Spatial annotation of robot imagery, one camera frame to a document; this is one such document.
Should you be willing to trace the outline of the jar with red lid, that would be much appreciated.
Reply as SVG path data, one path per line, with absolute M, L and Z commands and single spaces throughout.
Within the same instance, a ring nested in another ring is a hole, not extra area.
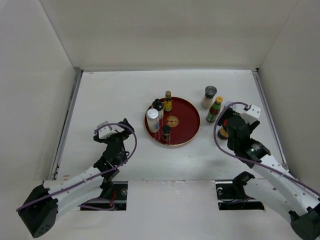
M 229 135 L 227 133 L 227 120 L 224 120 L 219 131 L 217 132 L 217 136 L 221 140 L 227 140 L 229 138 Z

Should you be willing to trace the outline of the white jar silver lid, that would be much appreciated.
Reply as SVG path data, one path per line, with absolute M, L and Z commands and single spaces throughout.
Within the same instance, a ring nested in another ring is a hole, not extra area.
M 154 108 L 150 108 L 146 112 L 147 126 L 151 133 L 159 131 L 159 112 Z

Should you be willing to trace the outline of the small black cap spice jar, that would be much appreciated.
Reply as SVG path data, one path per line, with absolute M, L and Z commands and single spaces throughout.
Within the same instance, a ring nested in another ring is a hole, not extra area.
M 171 127 L 168 125 L 164 125 L 162 128 L 162 139 L 167 142 L 170 140 L 171 137 Z

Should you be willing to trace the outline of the white jar black pump lid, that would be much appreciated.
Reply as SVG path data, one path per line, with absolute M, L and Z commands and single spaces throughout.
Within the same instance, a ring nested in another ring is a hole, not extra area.
M 151 106 L 153 109 L 156 109 L 158 111 L 158 119 L 162 120 L 164 117 L 164 104 L 163 104 L 163 102 L 160 99 L 156 98 L 152 102 Z

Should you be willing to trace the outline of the small yellow label bottle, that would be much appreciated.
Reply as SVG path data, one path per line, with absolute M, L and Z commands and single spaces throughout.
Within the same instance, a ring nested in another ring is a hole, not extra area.
M 169 90 L 165 92 L 163 109 L 165 112 L 170 112 L 172 110 L 172 93 Z

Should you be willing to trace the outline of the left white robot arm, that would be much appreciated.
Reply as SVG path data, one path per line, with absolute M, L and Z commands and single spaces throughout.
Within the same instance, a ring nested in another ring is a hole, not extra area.
M 47 233 L 56 220 L 74 208 L 84 208 L 95 199 L 112 195 L 113 178 L 133 152 L 125 149 L 124 141 L 135 136 L 134 128 L 124 118 L 118 123 L 104 122 L 94 131 L 93 140 L 106 145 L 101 157 L 84 172 L 55 186 L 36 186 L 16 211 L 33 238 Z

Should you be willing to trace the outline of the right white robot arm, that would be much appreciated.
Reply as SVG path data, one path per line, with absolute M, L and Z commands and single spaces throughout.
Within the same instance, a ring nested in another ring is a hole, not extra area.
M 320 237 L 320 194 L 294 178 L 267 147 L 251 138 L 260 124 L 260 114 L 261 109 L 254 105 L 245 106 L 243 113 L 228 105 L 215 123 L 228 134 L 230 156 L 268 182 L 264 187 L 253 174 L 243 172 L 233 179 L 231 190 L 238 198 L 248 196 L 266 204 L 288 221 L 302 240 L 317 240 Z

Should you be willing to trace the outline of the jar silver lid red label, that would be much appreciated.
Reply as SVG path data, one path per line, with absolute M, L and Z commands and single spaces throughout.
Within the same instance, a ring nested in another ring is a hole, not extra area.
M 223 108 L 224 108 L 224 109 L 225 109 L 225 108 L 227 108 L 227 107 L 228 107 L 228 105 L 230 105 L 230 104 L 232 104 L 232 103 L 233 103 L 233 101 L 227 101 L 227 102 L 224 104 L 224 107 L 223 107 Z

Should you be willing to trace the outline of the sauce bottle yellow cap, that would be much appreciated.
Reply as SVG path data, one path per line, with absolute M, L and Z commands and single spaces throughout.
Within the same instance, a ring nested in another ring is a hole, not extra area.
M 220 113 L 222 103 L 223 103 L 223 97 L 217 96 L 214 103 L 209 108 L 209 111 L 206 116 L 206 120 L 209 123 L 214 123 L 216 121 L 216 119 Z

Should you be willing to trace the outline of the grinder jar grey lid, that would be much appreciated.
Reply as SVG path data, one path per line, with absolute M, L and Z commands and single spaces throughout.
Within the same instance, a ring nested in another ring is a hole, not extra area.
M 208 85 L 205 87 L 204 96 L 200 103 L 204 109 L 209 109 L 212 106 L 214 102 L 214 97 L 217 94 L 217 92 L 217 88 L 212 85 Z

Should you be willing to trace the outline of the round red lacquer tray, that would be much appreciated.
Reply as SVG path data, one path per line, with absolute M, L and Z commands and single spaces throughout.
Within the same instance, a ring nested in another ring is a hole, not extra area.
M 164 117 L 159 120 L 159 131 L 152 133 L 149 130 L 147 118 L 144 118 L 145 129 L 149 136 L 156 142 L 167 146 L 182 146 L 187 144 L 197 135 L 201 118 L 196 107 L 189 101 L 173 96 L 172 110 L 164 112 Z M 171 127 L 169 140 L 164 140 L 163 126 Z

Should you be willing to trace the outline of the left aluminium table rail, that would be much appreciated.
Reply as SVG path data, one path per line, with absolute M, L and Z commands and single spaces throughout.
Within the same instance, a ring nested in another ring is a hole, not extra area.
M 72 86 L 72 90 L 70 93 L 70 98 L 69 98 L 62 130 L 61 130 L 61 134 L 59 137 L 58 145 L 57 145 L 56 151 L 53 155 L 52 166 L 51 166 L 50 172 L 47 177 L 48 180 L 56 180 L 57 179 L 57 175 L 59 173 L 59 169 L 60 169 L 60 165 L 61 165 L 64 147 L 66 144 L 66 139 L 67 139 L 69 127 L 70 127 L 71 120 L 72 120 L 74 107 L 76 104 L 77 95 L 78 95 L 80 84 L 81 84 L 82 75 L 84 72 L 84 70 L 81 69 L 80 67 L 75 67 L 74 71 L 75 71 L 75 78 L 73 81 L 73 86 Z

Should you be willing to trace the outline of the aluminium table rail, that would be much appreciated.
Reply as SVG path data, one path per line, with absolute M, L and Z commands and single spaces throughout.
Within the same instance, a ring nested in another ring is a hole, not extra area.
M 56 151 L 53 155 L 52 166 L 51 166 L 50 172 L 47 177 L 48 180 L 56 180 L 57 179 L 57 175 L 59 173 L 59 169 L 60 169 L 60 165 L 61 165 L 64 147 L 66 144 L 66 139 L 67 139 L 69 127 L 70 127 L 71 120 L 72 120 L 74 107 L 76 104 L 77 95 L 78 95 L 80 84 L 81 84 L 82 75 L 84 72 L 84 70 L 81 69 L 80 67 L 75 67 L 74 71 L 75 71 L 75 78 L 73 81 L 73 86 L 72 86 L 72 90 L 70 93 L 70 98 L 69 98 L 62 130 L 61 130 L 61 134 L 59 137 L 58 145 L 57 145 Z
M 280 154 L 282 167 L 285 170 L 289 170 L 288 162 L 286 160 L 286 157 L 285 157 L 285 154 L 284 154 L 281 142 L 280 142 L 280 138 L 279 138 L 279 135 L 278 135 L 278 132 L 277 132 L 277 129 L 276 129 L 276 126 L 275 126 L 275 123 L 274 123 L 274 120 L 273 120 L 273 117 L 272 117 L 272 114 L 271 114 L 271 111 L 270 111 L 270 108 L 269 108 L 269 105 L 268 105 L 268 102 L 267 102 L 267 98 L 266 98 L 266 95 L 264 93 L 263 86 L 262 86 L 262 83 L 261 83 L 261 80 L 260 80 L 259 69 L 255 68 L 251 72 L 252 72 L 252 75 L 253 75 L 257 90 L 259 92 L 259 96 L 260 96 L 260 99 L 262 101 L 262 104 L 263 104 L 263 107 L 264 107 L 264 111 L 266 112 L 266 118 L 267 118 L 268 124 L 269 124 L 269 126 L 271 128 L 272 136 L 273 136 L 273 138 L 274 138 L 274 140 L 276 142 L 277 151 Z

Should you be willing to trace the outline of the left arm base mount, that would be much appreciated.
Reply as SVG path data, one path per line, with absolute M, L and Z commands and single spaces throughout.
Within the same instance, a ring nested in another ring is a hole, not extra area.
M 115 181 L 108 190 L 103 190 L 99 197 L 80 205 L 81 211 L 126 211 L 128 182 Z

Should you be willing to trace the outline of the right aluminium table rail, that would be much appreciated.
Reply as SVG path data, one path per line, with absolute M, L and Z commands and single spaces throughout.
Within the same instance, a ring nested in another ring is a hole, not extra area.
M 266 95 L 264 93 L 263 86 L 262 86 L 262 83 L 261 83 L 261 80 L 260 80 L 259 69 L 255 68 L 251 72 L 252 72 L 252 75 L 253 75 L 257 90 L 259 92 L 259 96 L 260 96 L 260 99 L 262 101 L 262 104 L 263 104 L 263 107 L 264 107 L 264 111 L 266 112 L 266 118 L 267 118 L 268 124 L 269 124 L 269 126 L 271 128 L 272 136 L 273 136 L 273 138 L 274 138 L 274 140 L 276 142 L 277 151 L 280 154 L 282 167 L 285 170 L 289 170 L 288 162 L 286 160 L 286 157 L 285 157 L 285 154 L 284 154 L 281 142 L 280 142 L 280 138 L 279 138 L 279 135 L 278 135 L 278 132 L 277 132 L 277 129 L 276 129 L 276 126 L 275 126 L 275 123 L 274 123 L 274 120 L 273 120 L 273 117 L 272 117 L 272 114 L 271 114 L 271 111 L 270 111 L 270 108 L 269 108 L 269 105 L 268 105 L 268 102 L 267 102 L 267 98 L 266 98 Z

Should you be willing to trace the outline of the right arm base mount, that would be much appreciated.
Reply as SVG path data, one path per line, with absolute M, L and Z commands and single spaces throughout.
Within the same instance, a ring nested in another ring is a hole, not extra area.
M 255 177 L 246 171 L 232 180 L 215 181 L 218 209 L 220 211 L 265 210 L 262 202 L 245 194 L 244 186 Z

